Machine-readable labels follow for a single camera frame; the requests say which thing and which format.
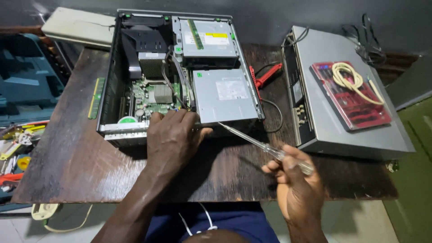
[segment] screwdriver set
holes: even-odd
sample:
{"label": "screwdriver set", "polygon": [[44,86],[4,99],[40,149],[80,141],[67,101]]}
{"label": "screwdriver set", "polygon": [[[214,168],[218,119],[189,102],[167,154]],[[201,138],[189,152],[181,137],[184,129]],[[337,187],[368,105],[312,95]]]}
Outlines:
{"label": "screwdriver set", "polygon": [[[314,63],[310,69],[345,130],[354,131],[390,123],[391,117],[384,105],[367,102],[356,92],[334,81],[332,66],[335,63],[339,62]],[[352,66],[350,62],[343,61],[343,63]],[[354,82],[350,73],[341,74],[349,82]],[[369,99],[379,102],[367,82],[359,87],[359,91]]]}

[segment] red tool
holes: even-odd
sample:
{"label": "red tool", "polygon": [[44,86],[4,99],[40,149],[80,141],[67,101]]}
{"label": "red tool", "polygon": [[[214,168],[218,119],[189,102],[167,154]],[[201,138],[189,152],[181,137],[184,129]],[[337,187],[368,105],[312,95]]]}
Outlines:
{"label": "red tool", "polygon": [[17,185],[24,173],[6,174],[0,176],[0,185]]}
{"label": "red tool", "polygon": [[257,89],[258,97],[261,99],[260,93],[258,90],[263,87],[264,83],[279,69],[282,68],[282,63],[274,65],[270,70],[268,70],[261,78],[255,78],[255,71],[252,66],[249,66],[249,70],[252,74],[252,80],[254,81],[255,88]]}

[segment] hand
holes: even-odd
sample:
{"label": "hand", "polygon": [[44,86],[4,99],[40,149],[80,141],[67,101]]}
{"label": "hand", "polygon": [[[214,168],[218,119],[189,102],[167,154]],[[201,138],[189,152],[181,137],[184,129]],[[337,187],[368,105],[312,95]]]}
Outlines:
{"label": "hand", "polygon": [[186,109],[168,111],[164,116],[159,112],[152,114],[147,130],[147,165],[157,166],[160,175],[172,179],[194,156],[204,137],[211,128],[192,131],[200,119],[195,112]]}
{"label": "hand", "polygon": [[272,160],[262,167],[264,172],[274,173],[276,176],[280,210],[288,223],[300,228],[321,227],[324,189],[320,177],[315,167],[313,173],[306,176],[296,166],[296,160],[313,165],[312,159],[289,145],[284,145],[283,150],[286,156],[282,162]]}

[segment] dark gray wall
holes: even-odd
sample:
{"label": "dark gray wall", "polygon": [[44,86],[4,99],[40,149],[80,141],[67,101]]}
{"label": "dark gray wall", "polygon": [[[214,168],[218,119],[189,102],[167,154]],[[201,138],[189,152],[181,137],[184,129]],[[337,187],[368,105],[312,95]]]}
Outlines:
{"label": "dark gray wall", "polygon": [[[35,1],[3,0],[0,25],[32,23]],[[341,33],[367,12],[386,50],[422,53],[431,46],[432,2],[428,0],[38,0],[58,6],[114,14],[117,8],[227,14],[242,42],[280,44],[292,25]]]}

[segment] yellow label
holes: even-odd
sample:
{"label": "yellow label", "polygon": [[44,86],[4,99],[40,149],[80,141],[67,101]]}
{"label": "yellow label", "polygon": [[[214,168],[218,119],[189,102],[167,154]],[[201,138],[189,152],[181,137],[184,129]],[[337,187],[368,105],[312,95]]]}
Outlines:
{"label": "yellow label", "polygon": [[228,38],[227,34],[225,33],[206,33],[206,35],[212,35],[213,37]]}

